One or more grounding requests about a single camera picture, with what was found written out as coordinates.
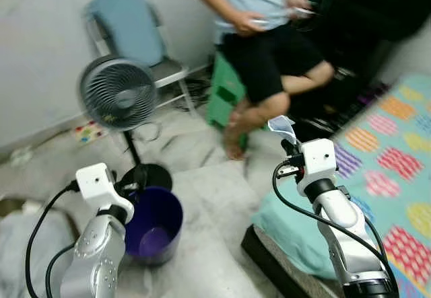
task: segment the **patterned blanket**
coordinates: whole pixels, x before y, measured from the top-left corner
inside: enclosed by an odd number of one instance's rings
[[[382,236],[401,297],[431,297],[431,77],[408,75],[335,138],[338,184]]]

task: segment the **blue trash bin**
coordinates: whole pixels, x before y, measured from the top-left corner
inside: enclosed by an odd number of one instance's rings
[[[165,188],[146,188],[126,225],[126,253],[147,265],[165,263],[175,254],[182,224],[177,197]]]

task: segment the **black cable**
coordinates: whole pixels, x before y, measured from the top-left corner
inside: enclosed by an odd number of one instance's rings
[[[368,219],[368,217],[366,215],[364,215],[364,217],[365,217],[365,223],[367,223],[367,225],[371,228],[371,232],[377,241],[377,245],[378,245],[378,249],[380,250],[380,254],[385,259],[385,261],[388,262],[388,257],[386,256],[385,247],[383,245],[382,239],[380,238],[380,235],[378,234],[376,228],[371,223],[371,221]]]
[[[388,272],[389,278],[392,282],[392,285],[394,286],[395,291],[398,293],[398,286],[397,286],[397,280],[395,279],[395,275],[393,274],[391,267],[389,266],[389,263],[387,262],[387,260],[383,257],[382,254],[380,254],[376,249],[374,249],[370,244],[366,243],[363,239],[361,239],[360,237],[358,237],[357,235],[353,234],[352,232],[348,231],[347,229],[345,229],[344,227],[329,221],[327,219],[324,219],[316,214],[310,213],[308,211],[306,211],[305,209],[301,209],[300,207],[292,204],[291,202],[289,202],[287,199],[285,199],[281,193],[278,190],[277,187],[277,173],[278,170],[281,167],[287,166],[289,165],[288,161],[284,161],[282,163],[279,163],[277,165],[277,167],[275,168],[273,174],[272,174],[272,186],[274,188],[274,192],[275,195],[277,195],[277,197],[281,200],[281,202],[283,204],[285,204],[286,206],[290,207],[291,209],[306,215],[308,217],[311,217],[312,219],[315,219],[321,223],[324,223],[330,227],[333,227],[334,229],[337,229],[338,231],[346,234],[347,236],[351,237],[352,239],[354,239],[355,241],[359,242],[360,244],[362,244],[365,248],[367,248],[368,250],[371,251],[371,253],[373,253],[381,262],[382,264],[385,266],[386,271]]]
[[[46,269],[46,274],[45,274],[45,288],[46,288],[47,298],[53,298],[53,293],[51,291],[51,271],[53,269],[54,263],[57,261],[58,258],[60,258],[60,256],[62,256],[64,253],[72,249],[74,246],[75,244],[72,243],[70,246],[67,246],[66,248],[61,249],[61,251],[55,254],[54,258],[52,258],[52,260],[49,262],[48,268]]]
[[[26,249],[25,273],[26,273],[27,290],[31,298],[38,298],[38,295],[34,291],[33,284],[32,284],[32,277],[30,274],[30,256],[32,253],[32,245],[33,245],[34,238],[36,237],[36,234],[38,233],[38,230],[42,225],[42,222],[46,217],[46,214],[48,214],[49,210],[54,205],[55,201],[59,199],[61,195],[63,195],[65,192],[68,192],[69,190],[79,191],[79,187],[77,185],[76,180],[72,181],[67,187],[62,189],[57,195],[54,196],[53,199],[51,199],[51,201],[47,204],[47,206],[43,210],[43,213],[40,216],[36,226],[34,227],[33,232],[30,235],[30,239],[28,240],[27,249]]]

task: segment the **man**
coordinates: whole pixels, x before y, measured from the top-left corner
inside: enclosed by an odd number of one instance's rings
[[[224,132],[226,154],[238,160],[243,158],[241,134],[286,114],[289,95],[326,84],[333,68],[288,25],[288,7],[308,9],[307,0],[204,2],[217,13],[215,43],[246,87],[247,97],[232,112]]]

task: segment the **white wall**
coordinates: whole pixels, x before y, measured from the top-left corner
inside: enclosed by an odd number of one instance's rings
[[[378,77],[391,84],[408,72],[431,75],[431,17],[418,33],[399,43]]]
[[[81,113],[76,83],[92,60],[81,11],[89,0],[0,0],[0,147]],[[195,69],[212,49],[198,0],[150,0],[172,49]]]

